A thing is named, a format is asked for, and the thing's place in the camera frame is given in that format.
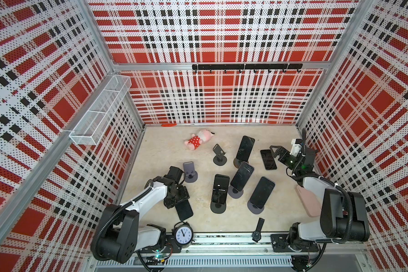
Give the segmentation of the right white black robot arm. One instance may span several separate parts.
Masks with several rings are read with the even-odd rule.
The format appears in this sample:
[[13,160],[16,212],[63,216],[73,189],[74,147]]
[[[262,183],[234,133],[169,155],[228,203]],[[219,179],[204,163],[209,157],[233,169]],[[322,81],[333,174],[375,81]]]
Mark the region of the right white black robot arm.
[[313,168],[316,150],[293,144],[289,151],[282,146],[270,146],[271,154],[292,171],[291,178],[299,186],[322,201],[320,216],[310,223],[294,223],[288,243],[299,249],[307,242],[344,244],[365,242],[370,237],[366,202],[356,192],[348,192],[338,183],[316,173]]

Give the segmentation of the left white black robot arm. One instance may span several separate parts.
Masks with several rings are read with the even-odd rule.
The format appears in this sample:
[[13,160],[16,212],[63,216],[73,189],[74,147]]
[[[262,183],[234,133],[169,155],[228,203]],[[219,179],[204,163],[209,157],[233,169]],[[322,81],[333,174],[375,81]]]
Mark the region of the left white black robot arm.
[[190,196],[183,184],[187,177],[188,173],[171,166],[166,175],[149,179],[145,189],[131,200],[107,205],[90,246],[94,258],[124,264],[140,249],[163,249],[166,229],[154,224],[142,227],[139,221],[159,202],[167,209],[175,208],[182,222],[192,217]]

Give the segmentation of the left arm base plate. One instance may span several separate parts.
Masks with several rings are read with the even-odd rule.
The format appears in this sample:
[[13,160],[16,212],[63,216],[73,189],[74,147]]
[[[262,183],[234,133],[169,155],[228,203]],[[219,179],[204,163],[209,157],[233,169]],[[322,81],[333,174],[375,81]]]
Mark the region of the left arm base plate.
[[139,250],[141,253],[147,253],[147,254],[156,254],[156,253],[166,253],[169,254],[170,252],[172,253],[180,253],[182,250],[181,247],[179,247],[176,243],[175,243],[175,238],[173,235],[168,234],[166,236],[166,240],[165,240],[165,246],[163,249],[153,249],[151,247],[147,247],[147,248],[143,248],[141,250]]

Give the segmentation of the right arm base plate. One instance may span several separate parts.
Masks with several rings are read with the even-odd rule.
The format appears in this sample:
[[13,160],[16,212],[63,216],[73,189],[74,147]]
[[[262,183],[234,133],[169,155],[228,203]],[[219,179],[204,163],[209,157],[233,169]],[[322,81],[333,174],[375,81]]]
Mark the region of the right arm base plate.
[[312,241],[290,238],[288,233],[277,233],[270,236],[271,245],[275,253],[318,253],[318,245]]

